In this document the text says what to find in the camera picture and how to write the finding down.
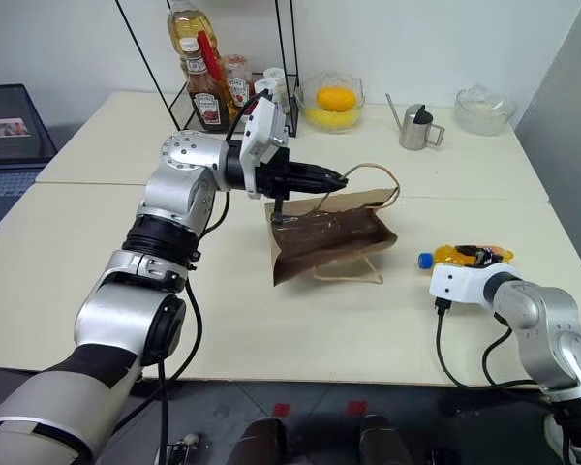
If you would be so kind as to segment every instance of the yellow fruit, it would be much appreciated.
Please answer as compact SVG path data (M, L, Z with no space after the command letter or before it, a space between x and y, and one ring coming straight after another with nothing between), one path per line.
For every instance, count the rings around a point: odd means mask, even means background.
M328 131L340 131L357 122L359 110L327 111L320 108L306 108L304 114L308 121L317 126L321 126Z
M328 111L347 111L355 102L355 94L344 87L324 87L317 92L317 103Z

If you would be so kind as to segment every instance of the laptop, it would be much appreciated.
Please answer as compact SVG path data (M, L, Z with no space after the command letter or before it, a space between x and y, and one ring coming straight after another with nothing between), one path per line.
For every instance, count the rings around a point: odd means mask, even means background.
M0 220L55 154L25 87L0 85Z

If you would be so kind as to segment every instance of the laptop screen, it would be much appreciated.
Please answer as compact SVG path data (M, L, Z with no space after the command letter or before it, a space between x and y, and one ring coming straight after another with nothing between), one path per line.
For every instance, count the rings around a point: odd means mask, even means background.
M0 85L0 168L44 166L56 154L26 89Z

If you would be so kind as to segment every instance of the red floor marking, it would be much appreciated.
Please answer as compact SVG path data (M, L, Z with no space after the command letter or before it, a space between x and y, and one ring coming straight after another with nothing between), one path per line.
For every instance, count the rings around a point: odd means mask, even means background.
M368 402L365 400L353 400L347 406L347 414L349 415L363 415L368 408Z
M290 412L291 412L290 404L275 404L273 406L273 410L271 411L271 416L285 419Z

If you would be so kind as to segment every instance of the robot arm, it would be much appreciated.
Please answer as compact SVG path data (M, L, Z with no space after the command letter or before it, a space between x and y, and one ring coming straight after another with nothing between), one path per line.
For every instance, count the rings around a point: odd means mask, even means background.
M581 324L572 296L522 281L518 270L504 263L485 268L438 264L430 294L478 303L507 322L523 367L559 412L555 420L581 463Z
M94 463L141 368L178 344L185 303L176 294L199 259L216 191L265 194L279 219L290 191L345 187L335 171L289 161L281 121L260 99L246 145L191 131L164 142L125 242L77 314L74 352L0 405L0 465Z

